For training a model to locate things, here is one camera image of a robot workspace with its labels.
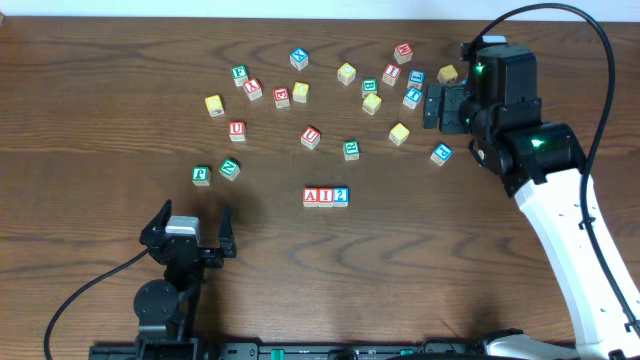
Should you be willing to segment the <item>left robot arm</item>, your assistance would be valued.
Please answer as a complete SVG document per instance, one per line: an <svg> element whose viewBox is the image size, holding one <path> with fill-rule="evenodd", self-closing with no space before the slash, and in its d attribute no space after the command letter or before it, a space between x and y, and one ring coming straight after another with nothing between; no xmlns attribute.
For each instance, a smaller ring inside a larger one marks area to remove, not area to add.
<svg viewBox="0 0 640 360"><path fill-rule="evenodd" d="M174 216L172 202L143 228L140 243L165 267L161 279L144 284L134 298L139 319L135 341L138 359L215 359L217 350L193 334L201 286L207 268L219 269L237 255L231 208L223 208L217 247L200 244L199 219Z"/></svg>

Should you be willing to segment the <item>red A block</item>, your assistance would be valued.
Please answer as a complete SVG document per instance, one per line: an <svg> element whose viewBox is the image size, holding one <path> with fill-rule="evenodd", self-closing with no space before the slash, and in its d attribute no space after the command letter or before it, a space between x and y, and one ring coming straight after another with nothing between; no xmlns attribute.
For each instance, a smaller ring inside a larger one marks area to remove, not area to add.
<svg viewBox="0 0 640 360"><path fill-rule="evenodd" d="M318 207L319 206L319 189L306 187L303 189L303 206Z"/></svg>

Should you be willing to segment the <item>blue 2 block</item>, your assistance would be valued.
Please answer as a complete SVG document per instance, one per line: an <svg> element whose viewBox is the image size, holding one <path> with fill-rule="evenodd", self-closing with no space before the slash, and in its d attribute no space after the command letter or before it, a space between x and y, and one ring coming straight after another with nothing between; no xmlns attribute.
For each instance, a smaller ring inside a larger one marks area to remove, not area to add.
<svg viewBox="0 0 640 360"><path fill-rule="evenodd" d="M347 187L333 188L333 206L347 207L349 205L350 192Z"/></svg>

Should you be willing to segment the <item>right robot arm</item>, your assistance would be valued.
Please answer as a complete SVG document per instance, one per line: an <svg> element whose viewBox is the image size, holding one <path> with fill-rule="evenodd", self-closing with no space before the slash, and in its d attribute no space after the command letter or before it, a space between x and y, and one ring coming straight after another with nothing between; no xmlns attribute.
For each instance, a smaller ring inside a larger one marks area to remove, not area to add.
<svg viewBox="0 0 640 360"><path fill-rule="evenodd" d="M476 162L499 176L538 235L569 309L582 359L639 355L639 291L599 210L573 130L542 119L537 62L492 37L464 43L464 83L428 87L423 126L469 134Z"/></svg>

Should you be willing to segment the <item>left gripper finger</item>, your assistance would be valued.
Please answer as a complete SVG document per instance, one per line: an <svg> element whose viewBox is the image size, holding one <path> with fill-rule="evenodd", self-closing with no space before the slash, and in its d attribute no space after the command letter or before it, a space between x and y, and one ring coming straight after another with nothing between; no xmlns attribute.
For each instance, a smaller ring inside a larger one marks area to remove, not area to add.
<svg viewBox="0 0 640 360"><path fill-rule="evenodd" d="M237 256L237 246L231 224L231 207L225 205L220 219L218 242L225 258L235 258Z"/></svg>
<svg viewBox="0 0 640 360"><path fill-rule="evenodd" d="M161 239L165 234L165 228L172 214L172 201L167 199L162 205L159 212L151 219L151 221L142 229L140 233L141 240L157 240Z"/></svg>

